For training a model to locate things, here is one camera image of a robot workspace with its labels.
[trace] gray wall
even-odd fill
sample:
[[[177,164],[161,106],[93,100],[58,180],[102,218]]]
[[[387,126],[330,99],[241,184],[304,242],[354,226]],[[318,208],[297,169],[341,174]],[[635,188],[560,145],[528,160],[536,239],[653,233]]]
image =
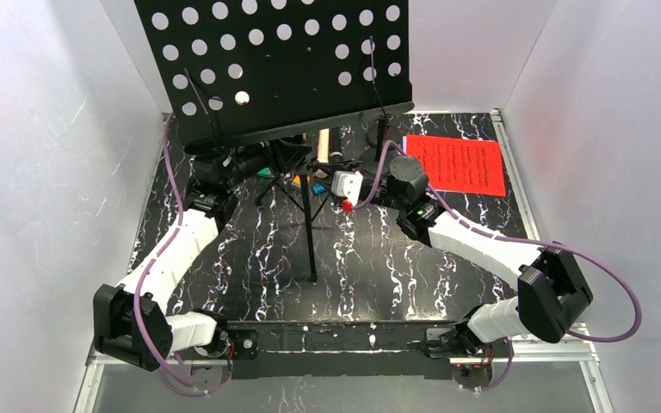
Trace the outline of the gray wall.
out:
[[[101,1],[156,103],[168,111],[168,96],[133,0]],[[488,112],[505,106],[556,2],[410,0],[416,109]]]
[[[542,236],[600,256],[642,300],[640,332],[596,347],[615,408],[661,411],[661,1],[561,0],[503,118]],[[626,295],[587,275],[590,329],[624,331]]]
[[[161,119],[99,2],[0,2],[0,411],[71,411]]]

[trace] marble surface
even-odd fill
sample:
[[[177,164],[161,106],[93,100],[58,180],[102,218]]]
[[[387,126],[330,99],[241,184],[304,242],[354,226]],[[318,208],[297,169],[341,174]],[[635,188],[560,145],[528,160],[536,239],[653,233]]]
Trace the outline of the marble surface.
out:
[[[358,158],[368,147],[367,127],[343,126],[346,158]],[[496,139],[488,114],[406,114],[394,117],[392,128],[398,136]],[[183,154],[177,129],[171,156],[182,188],[193,159]],[[509,236],[525,237],[507,171],[506,181],[505,197],[447,193],[445,198],[469,219]],[[371,206],[345,213],[330,202],[313,223],[318,282],[312,284],[302,212],[276,188],[265,197],[264,207],[255,206],[256,195],[268,182],[253,177],[237,188],[239,204],[232,220],[183,277],[169,312],[204,308],[231,320],[260,321],[453,320],[475,305],[513,295],[497,277],[454,253],[406,238],[395,224],[395,211]],[[289,185],[288,190],[300,201],[300,193]],[[321,200],[312,195],[315,208]],[[176,199],[162,160],[131,268],[175,218]]]

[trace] metal plate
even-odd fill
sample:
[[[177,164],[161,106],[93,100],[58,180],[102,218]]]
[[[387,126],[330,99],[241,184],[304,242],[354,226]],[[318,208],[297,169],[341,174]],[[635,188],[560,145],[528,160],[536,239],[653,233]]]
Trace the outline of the metal plate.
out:
[[[376,83],[387,112],[413,108],[407,0],[135,3],[188,153],[380,115],[368,76],[370,50],[362,47],[369,36],[374,37]],[[243,5],[253,3],[256,11],[248,14]],[[338,15],[345,20],[341,30],[333,25]],[[373,17],[368,25],[362,23],[366,16]],[[283,40],[286,25],[292,34]],[[262,32],[262,43],[250,36],[254,30]],[[343,59],[337,57],[340,45],[348,48]],[[350,74],[348,85],[339,83],[342,73]],[[240,92],[246,93],[245,100],[249,97],[245,104],[235,99],[242,97]],[[221,102],[220,109],[212,109],[212,98]]]

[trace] red paper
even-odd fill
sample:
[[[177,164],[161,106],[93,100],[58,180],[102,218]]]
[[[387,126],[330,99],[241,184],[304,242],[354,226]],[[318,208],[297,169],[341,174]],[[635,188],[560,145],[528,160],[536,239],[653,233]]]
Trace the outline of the red paper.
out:
[[[506,195],[497,142],[407,135],[405,151],[422,163],[437,190]]]

